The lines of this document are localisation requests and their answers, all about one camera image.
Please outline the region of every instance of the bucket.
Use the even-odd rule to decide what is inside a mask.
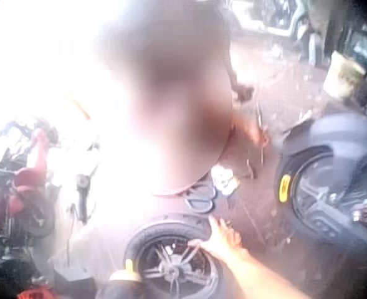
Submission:
[[[336,100],[347,99],[359,86],[365,74],[366,70],[359,63],[334,51],[323,89]]]

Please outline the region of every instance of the motorcycle wheel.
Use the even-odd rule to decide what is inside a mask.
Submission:
[[[191,239],[207,240],[210,233],[207,220],[202,218],[164,216],[132,238],[124,261],[133,261],[135,272],[154,298],[228,298],[227,269],[206,252],[187,246]],[[182,262],[191,255],[191,260]]]
[[[303,193],[301,194],[302,187],[300,185],[303,184],[304,179],[306,179],[306,182],[312,182],[313,178],[310,177],[310,174],[312,174],[311,168],[320,168],[321,172],[318,174],[319,178],[314,178],[313,182],[319,179],[319,181],[324,180],[326,184],[323,185],[322,183],[315,187],[316,185],[312,182],[308,187],[311,186],[311,188],[323,189],[325,186],[328,186],[329,175],[327,172],[323,173],[322,168],[325,168],[325,171],[332,169],[331,157],[332,153],[325,148],[312,148],[296,154],[295,156],[283,158],[280,162],[279,170],[277,171],[277,184],[275,189],[277,191],[280,210],[292,223],[298,233],[302,234],[304,237],[310,237],[313,240],[348,245],[349,240],[345,236],[330,236],[322,227],[320,230],[315,230],[315,226],[307,222],[308,220],[306,219],[303,210],[309,209],[312,205],[312,201],[316,202],[319,199],[312,199],[309,196],[311,199],[307,201],[306,196],[304,196]],[[359,202],[356,203],[362,203],[363,199],[367,198],[367,173],[364,173],[361,178],[357,180],[357,182],[354,183],[348,191],[348,197],[351,197],[352,194],[357,192],[362,192],[364,194],[364,196],[361,196]],[[350,219],[351,207],[355,203],[350,203],[347,206],[345,204],[345,201],[342,204],[339,204],[337,209],[344,215],[347,215]]]
[[[24,210],[15,215],[18,225],[34,238],[44,238],[53,233],[55,224],[53,203],[39,191],[25,191],[21,196]]]

